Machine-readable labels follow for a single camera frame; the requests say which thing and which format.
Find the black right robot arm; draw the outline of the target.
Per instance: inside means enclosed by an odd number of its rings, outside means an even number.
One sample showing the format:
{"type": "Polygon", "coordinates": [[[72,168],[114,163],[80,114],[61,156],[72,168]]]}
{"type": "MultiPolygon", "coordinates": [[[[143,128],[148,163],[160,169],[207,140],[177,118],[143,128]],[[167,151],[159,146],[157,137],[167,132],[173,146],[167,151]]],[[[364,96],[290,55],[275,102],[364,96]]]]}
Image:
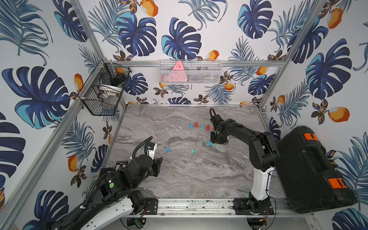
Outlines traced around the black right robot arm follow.
{"type": "Polygon", "coordinates": [[[228,136],[233,136],[249,147],[249,159],[254,167],[254,181],[248,201],[235,208],[238,212],[263,213],[271,207],[269,187],[279,152],[273,134],[259,132],[239,124],[233,119],[224,120],[220,115],[210,118],[214,126],[210,141],[213,144],[228,144],[228,136]]]}

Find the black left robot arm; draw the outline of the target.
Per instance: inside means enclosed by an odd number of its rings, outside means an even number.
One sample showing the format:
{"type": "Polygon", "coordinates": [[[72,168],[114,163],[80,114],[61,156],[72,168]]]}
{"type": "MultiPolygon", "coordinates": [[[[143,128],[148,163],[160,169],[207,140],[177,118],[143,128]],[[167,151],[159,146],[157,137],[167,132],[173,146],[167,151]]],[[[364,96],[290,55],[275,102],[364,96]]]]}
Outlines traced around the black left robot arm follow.
{"type": "Polygon", "coordinates": [[[94,217],[125,198],[132,203],[128,210],[133,214],[140,214],[147,208],[146,200],[137,188],[148,177],[159,175],[162,161],[162,157],[152,159],[148,155],[140,155],[132,159],[125,168],[101,175],[78,207],[60,220],[44,224],[41,229],[79,230],[87,224],[95,227],[97,223],[93,220],[94,217]]]}

